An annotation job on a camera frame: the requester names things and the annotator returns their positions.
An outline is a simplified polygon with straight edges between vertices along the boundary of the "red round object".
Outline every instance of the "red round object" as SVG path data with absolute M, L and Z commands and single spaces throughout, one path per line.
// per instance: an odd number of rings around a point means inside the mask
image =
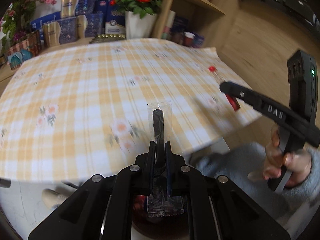
M 217 69 L 214 66 L 209 67 L 210 72 L 215 72 Z

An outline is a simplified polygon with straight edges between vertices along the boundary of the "white tile floor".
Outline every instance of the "white tile floor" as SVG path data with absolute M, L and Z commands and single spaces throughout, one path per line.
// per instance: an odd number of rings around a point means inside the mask
M 200 152 L 202 154 L 208 154 L 209 152 L 225 153 L 228 150 L 227 144 L 223 139 L 220 139 L 211 147 Z M 0 206 L 11 225 L 25 240 L 28 239 L 30 232 L 50 214 L 41 200 L 41 192 L 45 188 L 53 189 L 67 196 L 75 191 L 74 188 L 63 183 L 36 184 L 11 181 L 10 188 L 0 187 Z M 148 240 L 150 238 L 141 235 L 132 228 L 131 239 Z

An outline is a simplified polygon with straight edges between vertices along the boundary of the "silver bolt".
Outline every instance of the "silver bolt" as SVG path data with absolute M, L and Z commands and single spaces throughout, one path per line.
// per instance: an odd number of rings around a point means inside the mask
M 138 171 L 139 169 L 140 169 L 139 165 L 134 164 L 130 166 L 130 171 Z
M 228 178 L 226 176 L 219 176 L 218 181 L 221 183 L 226 183 L 228 181 Z
M 93 182 L 99 182 L 100 180 L 102 180 L 102 176 L 100 176 L 100 175 L 94 175 L 92 177 Z
M 180 170 L 183 171 L 183 172 L 189 172 L 190 171 L 190 167 L 185 165 L 185 166 L 182 166 L 180 168 Z

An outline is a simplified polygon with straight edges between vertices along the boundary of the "human hand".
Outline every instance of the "human hand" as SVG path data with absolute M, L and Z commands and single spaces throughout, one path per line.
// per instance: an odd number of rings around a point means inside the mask
M 284 156 L 279 149 L 280 138 L 278 126 L 275 125 L 271 129 L 271 142 L 266 146 L 266 159 L 263 168 L 260 171 L 254 171 L 248 174 L 251 180 L 260 176 L 265 180 L 276 179 L 281 176 L 281 166 L 284 165 L 288 170 L 292 171 L 286 187 L 292 188 L 302 183 L 311 171 L 311 155 L 301 149 L 297 152 L 286 153 Z

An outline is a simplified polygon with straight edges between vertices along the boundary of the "checkered tablecloth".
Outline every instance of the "checkered tablecloth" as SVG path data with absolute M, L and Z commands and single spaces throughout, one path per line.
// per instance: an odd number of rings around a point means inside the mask
M 52 181 L 116 174 L 148 152 L 148 107 L 164 108 L 186 155 L 259 114 L 234 112 L 208 68 L 247 86 L 215 48 L 141 39 L 59 50 L 23 63 L 0 99 L 0 177 Z

